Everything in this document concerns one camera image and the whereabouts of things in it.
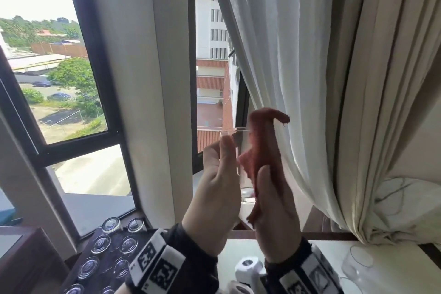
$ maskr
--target car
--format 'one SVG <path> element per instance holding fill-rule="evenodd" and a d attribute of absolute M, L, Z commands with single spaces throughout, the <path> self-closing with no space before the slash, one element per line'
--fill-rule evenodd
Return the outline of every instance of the car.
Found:
<path fill-rule="evenodd" d="M 35 81 L 32 83 L 32 86 L 35 86 L 37 88 L 48 88 L 51 86 L 51 84 L 45 83 L 44 81 Z"/>
<path fill-rule="evenodd" d="M 56 100 L 56 101 L 69 101 L 71 96 L 67 93 L 56 92 L 48 96 L 48 100 Z"/>

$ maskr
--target fence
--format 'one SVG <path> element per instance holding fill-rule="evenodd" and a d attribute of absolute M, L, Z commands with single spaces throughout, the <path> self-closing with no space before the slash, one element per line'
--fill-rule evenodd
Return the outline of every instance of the fence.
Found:
<path fill-rule="evenodd" d="M 72 57 L 87 57 L 85 47 L 75 44 L 31 43 L 30 48 L 40 55 L 60 54 Z"/>

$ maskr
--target white table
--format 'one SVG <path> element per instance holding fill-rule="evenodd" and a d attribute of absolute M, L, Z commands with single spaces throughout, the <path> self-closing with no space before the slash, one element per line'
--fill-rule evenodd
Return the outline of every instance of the white table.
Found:
<path fill-rule="evenodd" d="M 341 264 L 355 244 L 353 241 L 310 241 L 315 243 L 340 276 L 345 276 Z M 415 245 L 367 247 L 374 258 L 369 270 L 369 287 L 363 294 L 439 294 L 441 270 Z M 229 239 L 219 255 L 218 275 L 220 288 L 225 289 L 235 280 L 234 267 L 245 256 L 257 256 L 262 252 L 253 239 Z"/>

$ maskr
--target red rag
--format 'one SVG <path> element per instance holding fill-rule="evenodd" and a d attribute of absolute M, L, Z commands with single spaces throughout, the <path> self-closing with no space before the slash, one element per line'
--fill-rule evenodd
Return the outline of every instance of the red rag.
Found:
<path fill-rule="evenodd" d="M 257 173 L 264 165 L 269 165 L 271 180 L 277 192 L 281 195 L 281 186 L 286 181 L 283 173 L 282 157 L 274 131 L 274 119 L 281 123 L 289 123 L 290 118 L 285 113 L 273 108 L 262 108 L 250 114 L 250 143 L 251 149 L 238 157 L 240 165 L 243 166 L 247 176 L 251 179 L 254 187 L 256 203 L 246 220 L 254 227 L 254 223 L 261 215 L 259 206 L 259 191 L 257 189 Z"/>

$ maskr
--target red tile roof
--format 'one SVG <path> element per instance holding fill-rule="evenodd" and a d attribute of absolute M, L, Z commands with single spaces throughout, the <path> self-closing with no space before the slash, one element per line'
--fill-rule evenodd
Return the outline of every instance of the red tile roof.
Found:
<path fill-rule="evenodd" d="M 209 88 L 212 90 L 223 90 L 223 77 L 196 77 L 197 88 Z"/>
<path fill-rule="evenodd" d="M 211 130 L 198 130 L 198 152 L 204 150 L 204 148 L 214 142 L 221 139 L 221 132 Z"/>
<path fill-rule="evenodd" d="M 196 66 L 211 66 L 213 68 L 224 68 L 228 65 L 228 61 L 219 61 L 211 59 L 197 59 Z"/>
<path fill-rule="evenodd" d="M 228 64 L 225 66 L 223 83 L 223 107 L 222 107 L 222 130 L 233 130 L 233 110 L 230 98 L 230 71 Z"/>

